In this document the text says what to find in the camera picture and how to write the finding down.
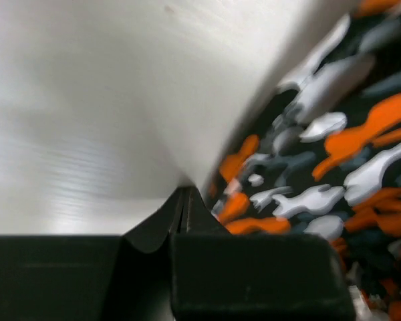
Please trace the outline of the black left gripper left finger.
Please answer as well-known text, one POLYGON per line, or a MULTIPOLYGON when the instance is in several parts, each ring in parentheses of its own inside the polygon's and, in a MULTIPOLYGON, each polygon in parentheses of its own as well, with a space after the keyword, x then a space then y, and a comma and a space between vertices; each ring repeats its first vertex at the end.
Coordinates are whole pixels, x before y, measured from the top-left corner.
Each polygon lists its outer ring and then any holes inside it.
POLYGON ((0 235, 0 320, 172 320, 177 189, 123 235, 0 235))

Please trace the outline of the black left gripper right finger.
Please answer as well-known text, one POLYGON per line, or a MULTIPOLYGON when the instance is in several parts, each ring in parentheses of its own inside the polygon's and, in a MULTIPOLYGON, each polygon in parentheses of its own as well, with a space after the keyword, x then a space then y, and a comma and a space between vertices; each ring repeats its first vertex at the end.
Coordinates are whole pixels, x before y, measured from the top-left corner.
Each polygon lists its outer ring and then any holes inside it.
POLYGON ((354 320, 340 258, 309 234, 232 235, 195 187, 170 236, 177 320, 354 320))

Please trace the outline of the orange camouflage shorts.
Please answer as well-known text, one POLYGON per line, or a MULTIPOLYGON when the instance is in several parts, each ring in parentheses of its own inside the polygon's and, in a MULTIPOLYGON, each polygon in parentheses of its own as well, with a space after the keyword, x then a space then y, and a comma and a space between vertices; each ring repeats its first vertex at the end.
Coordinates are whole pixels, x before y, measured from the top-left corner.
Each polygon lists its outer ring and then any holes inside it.
POLYGON ((401 320, 401 1, 344 14, 219 165, 205 196, 228 231, 311 233, 373 320, 401 320))

